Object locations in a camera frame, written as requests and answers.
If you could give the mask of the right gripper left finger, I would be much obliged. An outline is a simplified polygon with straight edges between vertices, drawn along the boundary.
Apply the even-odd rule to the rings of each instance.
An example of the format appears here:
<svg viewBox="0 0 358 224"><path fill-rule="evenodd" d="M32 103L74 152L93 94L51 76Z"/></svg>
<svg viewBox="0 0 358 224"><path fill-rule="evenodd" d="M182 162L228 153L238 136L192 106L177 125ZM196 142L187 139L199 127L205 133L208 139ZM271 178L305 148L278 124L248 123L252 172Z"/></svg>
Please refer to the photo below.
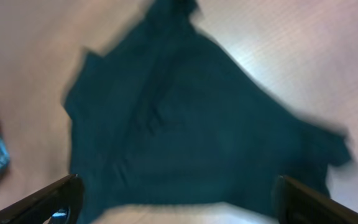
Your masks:
<svg viewBox="0 0 358 224"><path fill-rule="evenodd" d="M68 175L0 210L0 224L76 224L83 206L84 185Z"/></svg>

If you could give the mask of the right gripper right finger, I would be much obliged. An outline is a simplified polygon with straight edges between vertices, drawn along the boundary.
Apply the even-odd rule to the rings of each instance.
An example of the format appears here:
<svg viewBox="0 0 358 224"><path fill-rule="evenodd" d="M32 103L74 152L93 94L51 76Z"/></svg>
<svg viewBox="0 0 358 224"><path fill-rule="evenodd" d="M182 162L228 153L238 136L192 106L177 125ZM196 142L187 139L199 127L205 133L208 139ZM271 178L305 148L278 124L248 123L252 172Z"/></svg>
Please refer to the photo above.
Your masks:
<svg viewBox="0 0 358 224"><path fill-rule="evenodd" d="M289 176L275 184L274 208L280 224L358 224L358 213Z"/></svg>

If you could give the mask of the black t-shirt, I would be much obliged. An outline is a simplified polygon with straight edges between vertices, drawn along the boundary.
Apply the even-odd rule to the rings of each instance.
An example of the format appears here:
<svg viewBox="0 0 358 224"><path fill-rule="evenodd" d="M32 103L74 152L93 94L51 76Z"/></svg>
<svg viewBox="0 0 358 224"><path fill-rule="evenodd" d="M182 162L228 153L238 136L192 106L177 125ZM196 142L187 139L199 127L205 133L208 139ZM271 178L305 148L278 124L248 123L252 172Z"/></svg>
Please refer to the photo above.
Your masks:
<svg viewBox="0 0 358 224"><path fill-rule="evenodd" d="M226 202L273 216L277 177L327 195L328 167L351 161L342 133L292 115L200 34L196 9L155 1L116 48L86 54L64 102L80 223L129 204Z"/></svg>

